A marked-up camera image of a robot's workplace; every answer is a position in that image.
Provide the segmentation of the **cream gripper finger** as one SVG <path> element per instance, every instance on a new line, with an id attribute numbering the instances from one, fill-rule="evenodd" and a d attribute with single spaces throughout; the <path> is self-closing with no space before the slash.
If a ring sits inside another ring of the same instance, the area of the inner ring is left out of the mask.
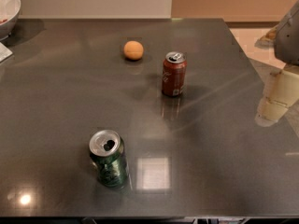
<path id="1" fill-rule="evenodd" d="M 299 100 L 299 66 L 287 64 L 272 71 L 263 88 L 255 121 L 262 127 L 277 123 Z"/>

